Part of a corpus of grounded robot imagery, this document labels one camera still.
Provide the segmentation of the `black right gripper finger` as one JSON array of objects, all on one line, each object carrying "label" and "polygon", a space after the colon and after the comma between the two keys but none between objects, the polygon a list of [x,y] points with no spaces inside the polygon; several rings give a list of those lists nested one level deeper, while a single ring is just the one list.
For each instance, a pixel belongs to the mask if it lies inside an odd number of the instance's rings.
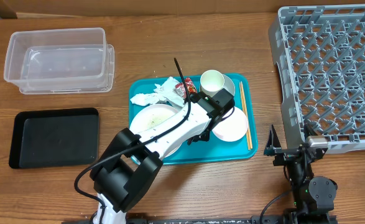
[{"label": "black right gripper finger", "polygon": [[309,136],[317,136],[318,134],[314,131],[312,126],[309,123],[305,123],[303,127],[303,132],[305,137]]},{"label": "black right gripper finger", "polygon": [[265,150],[276,150],[281,149],[280,141],[275,131],[274,125],[272,124],[269,128],[269,137],[265,147]]}]

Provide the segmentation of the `red snack wrapper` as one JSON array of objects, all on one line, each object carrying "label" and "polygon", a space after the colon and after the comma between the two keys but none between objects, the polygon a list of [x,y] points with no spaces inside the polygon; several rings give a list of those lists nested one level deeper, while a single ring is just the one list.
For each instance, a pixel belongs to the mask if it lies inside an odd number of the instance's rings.
[{"label": "red snack wrapper", "polygon": [[183,99],[185,99],[187,95],[191,93],[197,93],[196,86],[194,85],[191,78],[187,77],[184,79],[184,81],[185,82],[180,82],[175,85],[175,91]]}]

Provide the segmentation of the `large white tissue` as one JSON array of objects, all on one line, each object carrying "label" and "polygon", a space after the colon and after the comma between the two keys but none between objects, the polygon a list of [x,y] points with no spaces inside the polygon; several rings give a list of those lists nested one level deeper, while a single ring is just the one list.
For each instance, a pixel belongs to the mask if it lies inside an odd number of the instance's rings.
[{"label": "large white tissue", "polygon": [[159,101],[168,102],[180,108],[184,107],[185,100],[175,90],[177,84],[179,82],[173,77],[168,77],[161,85],[155,84],[154,93],[157,94]]}]

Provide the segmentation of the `large white plate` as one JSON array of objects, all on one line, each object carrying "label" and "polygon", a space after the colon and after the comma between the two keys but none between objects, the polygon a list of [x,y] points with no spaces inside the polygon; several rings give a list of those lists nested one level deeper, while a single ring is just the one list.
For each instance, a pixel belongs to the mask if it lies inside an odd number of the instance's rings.
[{"label": "large white plate", "polygon": [[150,105],[135,115],[129,129],[134,134],[139,134],[160,125],[177,113],[177,109],[166,104]]}]

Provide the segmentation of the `small white tissue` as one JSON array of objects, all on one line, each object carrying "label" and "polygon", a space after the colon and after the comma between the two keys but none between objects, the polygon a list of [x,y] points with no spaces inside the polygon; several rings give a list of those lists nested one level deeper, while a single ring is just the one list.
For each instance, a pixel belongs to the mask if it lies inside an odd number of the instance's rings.
[{"label": "small white tissue", "polygon": [[130,102],[139,106],[147,106],[158,103],[166,103],[167,99],[158,93],[138,93],[130,99]]}]

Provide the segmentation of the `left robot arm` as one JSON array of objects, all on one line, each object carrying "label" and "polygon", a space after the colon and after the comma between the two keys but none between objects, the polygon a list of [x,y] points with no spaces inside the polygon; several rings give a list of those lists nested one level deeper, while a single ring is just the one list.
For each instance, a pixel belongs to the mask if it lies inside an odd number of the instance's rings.
[{"label": "left robot arm", "polygon": [[184,142],[209,141],[212,129],[234,105],[234,96],[225,89],[215,96],[192,93],[177,114],[159,125],[118,132],[90,172],[100,199],[92,222],[123,222],[152,185],[166,155]]}]

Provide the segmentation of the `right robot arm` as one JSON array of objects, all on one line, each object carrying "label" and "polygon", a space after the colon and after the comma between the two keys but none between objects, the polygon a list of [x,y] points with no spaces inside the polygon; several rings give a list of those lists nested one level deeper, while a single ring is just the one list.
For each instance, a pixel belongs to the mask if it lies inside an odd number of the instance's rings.
[{"label": "right robot arm", "polygon": [[[273,156],[273,165],[284,168],[285,178],[291,189],[272,199],[259,216],[260,223],[281,224],[335,224],[337,218],[329,215],[334,209],[338,185],[334,180],[315,176],[311,163],[323,158],[328,150],[328,141],[317,134],[311,126],[304,125],[305,141],[297,148],[282,149],[273,126],[264,155]],[[294,208],[286,208],[280,216],[266,216],[266,210],[278,199],[292,194]]]}]

